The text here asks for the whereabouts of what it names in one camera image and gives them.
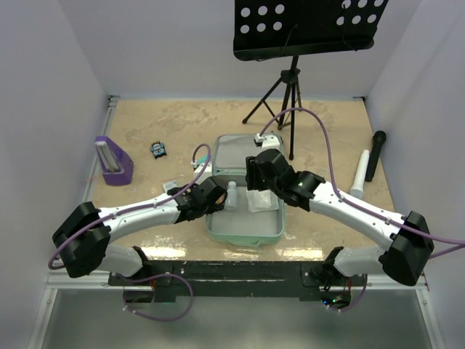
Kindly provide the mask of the white plastic bottle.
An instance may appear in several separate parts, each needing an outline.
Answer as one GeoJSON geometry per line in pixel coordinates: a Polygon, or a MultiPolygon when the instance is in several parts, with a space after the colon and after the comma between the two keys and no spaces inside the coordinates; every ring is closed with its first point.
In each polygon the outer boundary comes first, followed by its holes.
{"type": "Polygon", "coordinates": [[[229,181],[227,184],[227,198],[225,200],[225,210],[235,211],[238,208],[238,190],[235,181],[229,181]]]}

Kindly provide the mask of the small clear packet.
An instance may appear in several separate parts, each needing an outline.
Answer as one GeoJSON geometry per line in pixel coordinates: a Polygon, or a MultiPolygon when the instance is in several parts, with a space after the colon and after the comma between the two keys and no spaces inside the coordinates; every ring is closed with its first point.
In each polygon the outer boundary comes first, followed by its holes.
{"type": "Polygon", "coordinates": [[[168,193],[171,189],[174,189],[174,188],[177,188],[177,187],[178,187],[178,184],[177,184],[176,180],[173,180],[171,182],[164,182],[162,184],[162,188],[163,188],[165,193],[168,193]]]}

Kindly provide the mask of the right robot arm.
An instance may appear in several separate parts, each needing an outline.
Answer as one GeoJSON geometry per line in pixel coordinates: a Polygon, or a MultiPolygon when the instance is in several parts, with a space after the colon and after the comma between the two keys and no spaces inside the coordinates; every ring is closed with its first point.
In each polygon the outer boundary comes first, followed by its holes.
{"type": "Polygon", "coordinates": [[[434,250],[424,216],[404,216],[338,191],[332,182],[296,171],[276,149],[246,158],[249,190],[270,190],[287,205],[330,217],[376,243],[372,248],[336,248],[325,260],[324,278],[334,286],[357,274],[386,274],[414,286],[434,250]]]}

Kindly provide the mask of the white gauze packet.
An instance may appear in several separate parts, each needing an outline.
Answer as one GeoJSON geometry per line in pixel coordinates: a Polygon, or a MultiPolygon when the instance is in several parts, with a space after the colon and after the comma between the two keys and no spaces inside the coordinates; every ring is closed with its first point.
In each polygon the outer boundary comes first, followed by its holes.
{"type": "Polygon", "coordinates": [[[270,190],[247,190],[246,198],[250,213],[279,210],[278,197],[270,190]]]}

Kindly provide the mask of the amber medicine bottle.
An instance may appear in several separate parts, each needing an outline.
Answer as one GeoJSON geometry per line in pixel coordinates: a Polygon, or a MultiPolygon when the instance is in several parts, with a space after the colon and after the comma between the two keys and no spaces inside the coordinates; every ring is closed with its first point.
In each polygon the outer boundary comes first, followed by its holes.
{"type": "Polygon", "coordinates": [[[215,201],[215,203],[218,204],[218,205],[223,204],[225,202],[226,198],[227,198],[227,195],[223,194],[215,201]]]}

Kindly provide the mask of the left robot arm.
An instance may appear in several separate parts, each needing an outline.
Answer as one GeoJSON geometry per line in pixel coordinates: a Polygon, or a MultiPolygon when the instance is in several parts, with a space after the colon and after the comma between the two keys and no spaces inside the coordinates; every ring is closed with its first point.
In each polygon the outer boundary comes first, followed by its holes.
{"type": "Polygon", "coordinates": [[[120,207],[79,204],[55,231],[52,241],[62,267],[71,278],[106,270],[125,276],[134,285],[150,278],[150,267],[132,248],[114,244],[124,236],[160,225],[193,221],[224,209],[227,186],[207,177],[192,187],[173,188],[158,197],[120,207]]]}

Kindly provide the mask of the teal packet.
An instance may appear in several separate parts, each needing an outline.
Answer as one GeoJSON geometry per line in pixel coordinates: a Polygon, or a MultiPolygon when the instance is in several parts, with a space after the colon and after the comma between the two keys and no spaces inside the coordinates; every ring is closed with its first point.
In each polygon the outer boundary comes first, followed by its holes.
{"type": "Polygon", "coordinates": [[[210,161],[211,161],[211,156],[205,155],[205,156],[202,156],[202,157],[198,160],[198,163],[199,163],[199,164],[204,164],[204,163],[209,163],[210,161]]]}

